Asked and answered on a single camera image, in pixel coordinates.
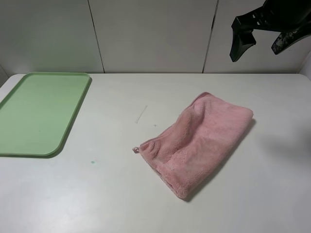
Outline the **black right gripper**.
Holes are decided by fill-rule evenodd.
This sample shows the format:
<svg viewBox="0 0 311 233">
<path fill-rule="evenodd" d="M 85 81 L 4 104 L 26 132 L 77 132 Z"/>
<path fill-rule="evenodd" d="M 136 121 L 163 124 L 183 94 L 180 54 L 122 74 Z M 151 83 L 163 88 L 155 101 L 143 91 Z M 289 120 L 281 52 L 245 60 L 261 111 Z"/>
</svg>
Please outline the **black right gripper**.
<svg viewBox="0 0 311 233">
<path fill-rule="evenodd" d="M 263 6 L 235 17 L 231 28 L 233 39 L 230 50 L 232 62 L 237 62 L 256 45 L 253 30 L 282 32 L 271 46 L 275 55 L 296 42 L 309 37 L 311 2 L 309 0 L 266 0 Z"/>
</svg>

